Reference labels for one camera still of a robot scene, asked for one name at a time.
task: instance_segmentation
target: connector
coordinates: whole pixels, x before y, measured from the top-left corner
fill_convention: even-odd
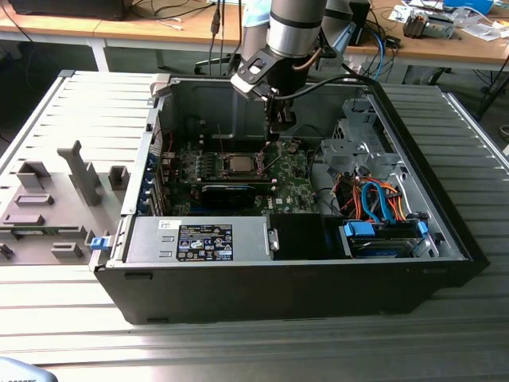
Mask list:
[[[218,7],[214,12],[214,17],[212,18],[212,23],[210,25],[210,31],[212,32],[212,36],[215,36],[217,33],[220,32],[220,25],[221,25],[221,13]]]

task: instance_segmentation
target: desk leg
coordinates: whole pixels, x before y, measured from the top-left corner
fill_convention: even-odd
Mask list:
[[[88,41],[88,46],[92,48],[94,53],[95,63],[97,64],[97,70],[100,72],[109,72],[108,61],[106,59],[106,53],[104,49],[106,44],[102,38],[93,38]]]

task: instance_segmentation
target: gray cylinder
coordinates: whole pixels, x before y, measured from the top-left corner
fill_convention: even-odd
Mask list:
[[[268,29],[268,24],[250,26],[243,29],[244,36],[241,56],[244,60],[249,60],[257,51],[265,48]]]
[[[273,0],[267,44],[284,57],[305,57],[314,50],[327,0]]]

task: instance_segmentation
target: power supply label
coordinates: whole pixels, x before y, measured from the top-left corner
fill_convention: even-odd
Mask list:
[[[178,261],[232,261],[233,230],[230,224],[181,225]]]

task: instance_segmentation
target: electronic device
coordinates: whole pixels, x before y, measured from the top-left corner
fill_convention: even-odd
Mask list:
[[[367,14],[371,3],[368,0],[351,0],[350,9],[352,10],[352,21],[356,24],[356,28],[352,33],[352,37],[348,42],[349,45],[357,46],[361,43],[361,36],[366,24]]]
[[[454,24],[447,16],[426,14],[419,10],[411,10],[403,25],[403,34],[411,38],[427,36],[449,39],[453,33]]]
[[[379,85],[296,99],[270,142],[228,80],[158,83],[119,227],[91,242],[127,321],[405,313],[488,265]]]
[[[9,0],[17,14],[55,14],[122,20],[133,0]]]

